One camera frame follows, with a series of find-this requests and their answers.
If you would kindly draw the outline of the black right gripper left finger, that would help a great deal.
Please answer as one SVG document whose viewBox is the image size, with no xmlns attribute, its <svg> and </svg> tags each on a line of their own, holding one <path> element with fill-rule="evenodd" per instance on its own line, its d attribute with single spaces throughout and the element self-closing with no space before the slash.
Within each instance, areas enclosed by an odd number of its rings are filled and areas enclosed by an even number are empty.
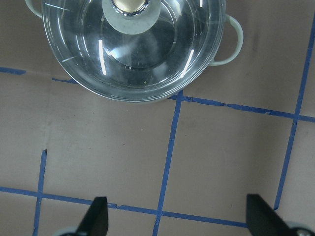
<svg viewBox="0 0 315 236">
<path fill-rule="evenodd" d="M 76 229 L 75 235 L 106 236 L 108 232 L 108 224 L 107 198 L 96 197 Z"/>
</svg>

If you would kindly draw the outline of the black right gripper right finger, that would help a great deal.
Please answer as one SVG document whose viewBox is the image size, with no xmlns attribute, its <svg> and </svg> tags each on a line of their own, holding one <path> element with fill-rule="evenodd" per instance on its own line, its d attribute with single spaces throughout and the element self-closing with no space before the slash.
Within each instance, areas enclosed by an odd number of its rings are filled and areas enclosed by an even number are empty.
<svg viewBox="0 0 315 236">
<path fill-rule="evenodd" d="M 298 236 L 258 194 L 246 198 L 246 225 L 252 236 Z"/>
</svg>

